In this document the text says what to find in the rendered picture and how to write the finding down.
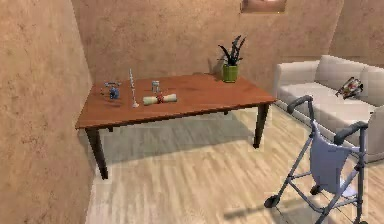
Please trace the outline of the rolled paper with red ribbon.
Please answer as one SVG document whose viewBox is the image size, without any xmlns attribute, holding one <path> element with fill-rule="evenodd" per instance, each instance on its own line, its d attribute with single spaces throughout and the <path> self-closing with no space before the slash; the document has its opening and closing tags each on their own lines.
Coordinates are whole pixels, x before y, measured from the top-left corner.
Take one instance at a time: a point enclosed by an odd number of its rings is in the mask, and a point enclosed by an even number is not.
<svg viewBox="0 0 384 224">
<path fill-rule="evenodd" d="M 177 101 L 177 95 L 176 94 L 170 94 L 170 95 L 156 95 L 156 96 L 147 96 L 143 98 L 143 104 L 145 106 L 153 105 L 153 104 L 162 104 L 162 103 L 168 103 L 168 102 L 176 102 Z"/>
</svg>

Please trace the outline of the green potted house plant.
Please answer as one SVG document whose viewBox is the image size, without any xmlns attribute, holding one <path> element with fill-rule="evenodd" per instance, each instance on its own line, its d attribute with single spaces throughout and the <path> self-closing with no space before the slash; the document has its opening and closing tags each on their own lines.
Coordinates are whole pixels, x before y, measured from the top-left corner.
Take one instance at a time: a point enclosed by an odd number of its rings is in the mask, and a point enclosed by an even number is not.
<svg viewBox="0 0 384 224">
<path fill-rule="evenodd" d="M 246 38 L 242 38 L 241 35 L 237 36 L 231 43 L 231 49 L 227 50 L 224 46 L 219 45 L 219 48 L 223 51 L 224 57 L 222 61 L 222 77 L 225 83 L 235 83 L 238 76 L 238 63 L 242 60 L 240 56 L 240 50 L 245 42 Z"/>
</svg>

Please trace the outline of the thin white candlestick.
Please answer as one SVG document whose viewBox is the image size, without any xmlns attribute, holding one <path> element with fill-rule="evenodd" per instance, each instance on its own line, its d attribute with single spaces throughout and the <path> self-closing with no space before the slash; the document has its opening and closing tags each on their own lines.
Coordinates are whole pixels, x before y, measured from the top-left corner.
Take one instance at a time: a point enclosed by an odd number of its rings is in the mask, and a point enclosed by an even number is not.
<svg viewBox="0 0 384 224">
<path fill-rule="evenodd" d="M 139 107 L 139 104 L 136 101 L 135 97 L 135 85 L 134 85 L 134 79 L 133 79 L 133 74 L 132 74 L 132 69 L 129 69 L 129 79 L 130 79 L 130 87 L 131 87 L 131 92 L 132 92 L 132 107 L 137 108 Z"/>
</svg>

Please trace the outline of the beige sofa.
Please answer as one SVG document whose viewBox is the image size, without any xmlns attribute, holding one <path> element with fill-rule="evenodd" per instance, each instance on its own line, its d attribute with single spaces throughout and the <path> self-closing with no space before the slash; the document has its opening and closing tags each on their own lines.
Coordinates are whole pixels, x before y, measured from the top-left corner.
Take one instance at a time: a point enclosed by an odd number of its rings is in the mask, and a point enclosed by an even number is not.
<svg viewBox="0 0 384 224">
<path fill-rule="evenodd" d="M 363 91 L 344 99 L 337 91 L 351 77 L 362 81 Z M 275 70 L 274 93 L 276 105 L 282 109 L 301 96 L 312 96 L 315 119 L 321 134 L 330 141 L 350 124 L 366 122 L 365 161 L 384 159 L 384 68 L 331 55 L 316 61 L 281 63 Z"/>
</svg>

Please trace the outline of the framed wall picture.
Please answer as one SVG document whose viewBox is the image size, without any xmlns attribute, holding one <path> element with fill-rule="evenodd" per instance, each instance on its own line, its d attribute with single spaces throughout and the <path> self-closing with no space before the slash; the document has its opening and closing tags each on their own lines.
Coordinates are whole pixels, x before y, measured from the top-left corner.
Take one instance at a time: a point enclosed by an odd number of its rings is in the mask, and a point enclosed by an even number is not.
<svg viewBox="0 0 384 224">
<path fill-rule="evenodd" d="M 287 0 L 242 0 L 241 13 L 283 13 Z"/>
</svg>

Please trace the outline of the grey walker with wheels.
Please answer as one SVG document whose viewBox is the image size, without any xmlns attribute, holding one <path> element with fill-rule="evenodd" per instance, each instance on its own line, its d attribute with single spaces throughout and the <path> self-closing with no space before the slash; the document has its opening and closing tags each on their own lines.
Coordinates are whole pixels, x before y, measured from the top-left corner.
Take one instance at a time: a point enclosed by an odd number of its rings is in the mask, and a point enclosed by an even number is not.
<svg viewBox="0 0 384 224">
<path fill-rule="evenodd" d="M 312 101 L 313 98 L 310 95 L 305 95 L 287 106 L 287 112 L 292 114 L 297 106 L 307 103 L 311 132 L 279 192 L 267 198 L 264 207 L 276 207 L 284 190 L 290 185 L 313 211 L 320 213 L 315 224 L 322 224 L 332 209 L 347 204 L 353 204 L 356 207 L 356 218 L 353 224 L 368 224 L 361 219 L 366 154 L 365 133 L 368 124 L 363 121 L 355 122 L 339 131 L 334 136 L 334 141 L 330 143 L 320 133 L 314 117 Z M 326 207 L 315 206 L 293 183 L 294 179 L 308 175 L 311 175 L 315 181 L 315 185 L 310 190 L 312 195 L 322 190 L 334 195 Z"/>
</svg>

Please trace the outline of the blue toy telephone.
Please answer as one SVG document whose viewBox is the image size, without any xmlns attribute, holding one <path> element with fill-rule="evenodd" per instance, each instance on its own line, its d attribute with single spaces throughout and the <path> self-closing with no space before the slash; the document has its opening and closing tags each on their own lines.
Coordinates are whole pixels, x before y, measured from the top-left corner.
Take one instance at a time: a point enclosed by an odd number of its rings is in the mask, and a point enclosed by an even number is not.
<svg viewBox="0 0 384 224">
<path fill-rule="evenodd" d="M 120 82 L 105 82 L 104 86 L 109 88 L 109 98 L 110 99 L 118 99 L 120 96 Z"/>
</svg>

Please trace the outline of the red patterned item on sofa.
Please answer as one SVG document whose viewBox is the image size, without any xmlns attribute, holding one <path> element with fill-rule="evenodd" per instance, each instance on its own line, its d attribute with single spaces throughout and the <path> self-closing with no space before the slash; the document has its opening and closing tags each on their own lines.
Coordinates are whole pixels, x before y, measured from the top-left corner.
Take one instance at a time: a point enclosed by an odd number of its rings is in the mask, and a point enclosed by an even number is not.
<svg viewBox="0 0 384 224">
<path fill-rule="evenodd" d="M 351 77 L 339 88 L 335 96 L 341 95 L 344 99 L 347 99 L 360 94 L 362 91 L 363 83 L 358 78 Z"/>
</svg>

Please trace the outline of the brown wooden table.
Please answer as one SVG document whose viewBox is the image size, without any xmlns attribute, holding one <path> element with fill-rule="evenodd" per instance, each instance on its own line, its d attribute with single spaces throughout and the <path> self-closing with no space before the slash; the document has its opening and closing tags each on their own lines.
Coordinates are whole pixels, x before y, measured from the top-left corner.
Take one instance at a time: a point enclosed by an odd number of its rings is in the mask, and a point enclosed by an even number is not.
<svg viewBox="0 0 384 224">
<path fill-rule="evenodd" d="M 92 86 L 76 127 L 88 137 L 102 179 L 108 178 L 108 169 L 99 131 L 115 127 L 170 120 L 209 113 L 228 113 L 232 110 L 256 107 L 258 109 L 253 147 L 260 146 L 269 106 L 276 98 L 243 77 L 235 83 L 225 83 L 209 74 L 160 77 L 164 95 L 176 94 L 175 103 L 140 105 L 132 107 L 130 81 L 120 85 L 120 98 L 111 100 L 102 93 L 102 85 Z M 151 94 L 150 78 L 134 81 L 136 101 Z"/>
</svg>

